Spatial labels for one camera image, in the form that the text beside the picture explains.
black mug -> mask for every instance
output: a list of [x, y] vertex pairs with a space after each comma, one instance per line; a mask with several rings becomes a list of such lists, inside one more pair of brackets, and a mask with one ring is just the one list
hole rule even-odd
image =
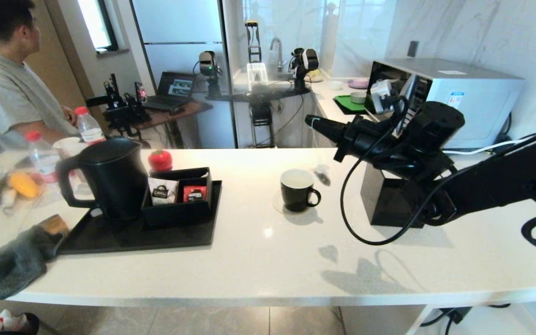
[[[281, 193], [285, 208], [291, 212], [303, 212], [322, 200], [322, 195], [313, 188], [313, 176], [305, 170], [292, 169], [281, 174]], [[317, 195], [316, 203], [309, 202], [311, 193]]]
[[[137, 218], [148, 188], [147, 173], [140, 158], [141, 144], [116, 138], [98, 142], [81, 153], [57, 163], [61, 194], [68, 205], [100, 208], [113, 220]], [[78, 200], [69, 181], [69, 173], [80, 169], [95, 200]]]

plastic water bottle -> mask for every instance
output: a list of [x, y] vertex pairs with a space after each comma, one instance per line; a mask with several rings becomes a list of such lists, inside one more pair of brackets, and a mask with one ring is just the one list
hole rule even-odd
[[30, 160], [39, 171], [40, 178], [49, 184], [57, 182], [55, 165], [61, 160], [57, 150], [45, 142], [38, 131], [29, 131], [24, 134], [24, 138], [28, 141]]
[[76, 114], [78, 116], [78, 130], [84, 142], [89, 146], [92, 144], [103, 142], [105, 135], [103, 135], [101, 126], [98, 122], [88, 113], [88, 108], [79, 107], [76, 108]]

gray cloth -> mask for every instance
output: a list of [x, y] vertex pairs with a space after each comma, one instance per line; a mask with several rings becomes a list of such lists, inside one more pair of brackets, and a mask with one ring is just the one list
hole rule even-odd
[[51, 235], [40, 225], [20, 233], [0, 248], [0, 300], [7, 299], [47, 273], [47, 261], [55, 258], [63, 233]]
[[23, 136], [12, 127], [36, 121], [62, 134], [78, 134], [53, 93], [32, 69], [0, 55], [0, 144], [5, 148], [27, 148]]

tiled floor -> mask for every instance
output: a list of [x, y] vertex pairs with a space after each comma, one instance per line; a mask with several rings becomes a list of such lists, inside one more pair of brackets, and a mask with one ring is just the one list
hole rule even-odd
[[[111, 308], [0, 301], [62, 335], [345, 335], [338, 307]], [[53, 335], [42, 328], [39, 335]]]

red bottle cap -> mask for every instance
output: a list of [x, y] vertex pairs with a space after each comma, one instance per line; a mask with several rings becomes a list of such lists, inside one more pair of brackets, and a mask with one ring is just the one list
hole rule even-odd
[[39, 131], [28, 131], [24, 134], [24, 138], [28, 142], [36, 142], [40, 140], [41, 136]]
[[88, 108], [85, 108], [85, 107], [79, 107], [79, 108], [76, 108], [75, 112], [76, 112], [76, 114], [78, 114], [78, 115], [88, 114]]

